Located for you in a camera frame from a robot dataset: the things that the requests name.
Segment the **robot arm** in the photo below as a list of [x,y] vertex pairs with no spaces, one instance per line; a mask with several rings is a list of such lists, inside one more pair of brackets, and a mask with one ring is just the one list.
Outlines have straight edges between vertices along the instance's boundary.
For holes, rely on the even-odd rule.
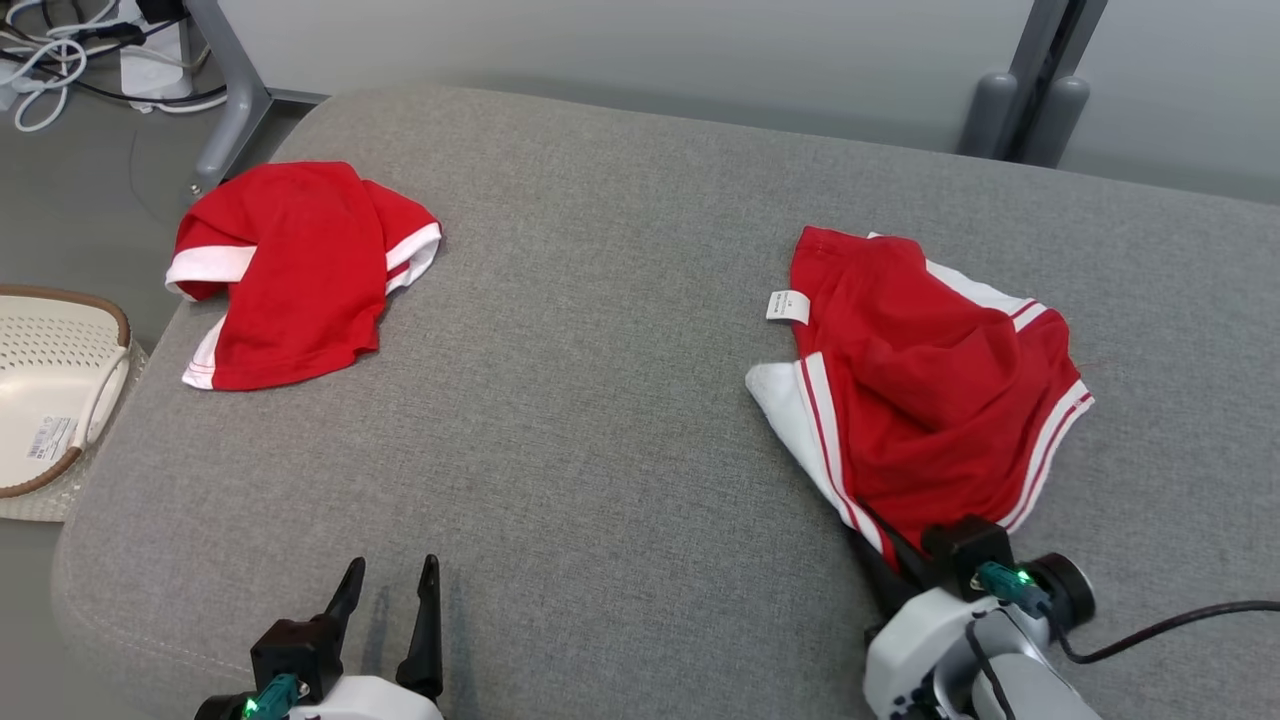
[[[347,620],[364,580],[365,559],[357,557],[323,614],[301,623],[276,620],[250,651],[257,691],[214,696],[196,720],[278,720],[285,714],[289,720],[444,720],[435,706],[444,688],[439,561],[428,555],[422,566],[413,639],[396,683],[343,675]],[[276,692],[282,685],[283,694]]]
[[850,536],[890,616],[868,630],[863,694],[877,717],[998,720],[1009,717],[1004,700],[1021,720],[1098,720],[1044,657],[1055,638],[1043,612],[991,594],[979,579],[998,584],[988,562],[1016,568],[1012,582],[1047,598],[1059,628],[1075,628],[1093,616],[1093,591],[1068,559],[1018,565],[1002,528],[968,518],[927,534],[928,557],[891,532],[895,573],[878,552],[859,547],[867,542],[859,533]]

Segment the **white plastic basket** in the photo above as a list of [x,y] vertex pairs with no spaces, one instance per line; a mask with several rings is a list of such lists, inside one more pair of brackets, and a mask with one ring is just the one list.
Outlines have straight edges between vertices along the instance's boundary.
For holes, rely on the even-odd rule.
[[67,518],[87,455],[145,364],[115,305],[0,284],[0,518]]

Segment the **gray fabric surface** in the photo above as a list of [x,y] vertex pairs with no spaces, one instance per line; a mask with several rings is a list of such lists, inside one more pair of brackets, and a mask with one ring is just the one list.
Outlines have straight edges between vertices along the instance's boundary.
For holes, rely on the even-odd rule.
[[[1070,322],[1098,405],[1015,542],[1092,578],[1082,648],[1280,594],[1280,209],[438,87],[330,100],[278,159],[348,160],[448,240],[379,354],[294,387],[182,386],[221,307],[174,316],[55,573],[74,652],[157,717],[247,687],[356,555],[348,671],[390,675],[426,552],[451,717],[868,717],[865,585],[742,383],[794,357],[763,315],[805,223]],[[1061,666],[1103,717],[1262,717],[1277,655],[1234,616]]]

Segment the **metal table leg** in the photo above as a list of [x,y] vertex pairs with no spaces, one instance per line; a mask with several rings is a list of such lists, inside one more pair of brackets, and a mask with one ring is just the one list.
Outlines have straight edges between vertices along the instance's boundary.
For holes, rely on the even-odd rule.
[[248,145],[271,105],[271,96],[257,77],[253,63],[241,46],[218,0],[187,0],[187,10],[209,41],[227,79],[227,105],[214,132],[196,160],[189,197],[195,202],[227,177],[232,164]]

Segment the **teal connector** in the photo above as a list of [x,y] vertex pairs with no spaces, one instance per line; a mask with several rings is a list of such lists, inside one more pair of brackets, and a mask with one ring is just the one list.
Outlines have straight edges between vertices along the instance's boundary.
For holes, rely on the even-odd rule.
[[298,703],[298,676],[276,675],[256,698],[244,701],[243,720],[280,720]]
[[1052,605],[1048,593],[1036,584],[1027,570],[1011,570],[1000,562],[983,562],[978,566],[978,583],[997,600],[1016,605],[1032,618],[1043,618],[1039,606]]

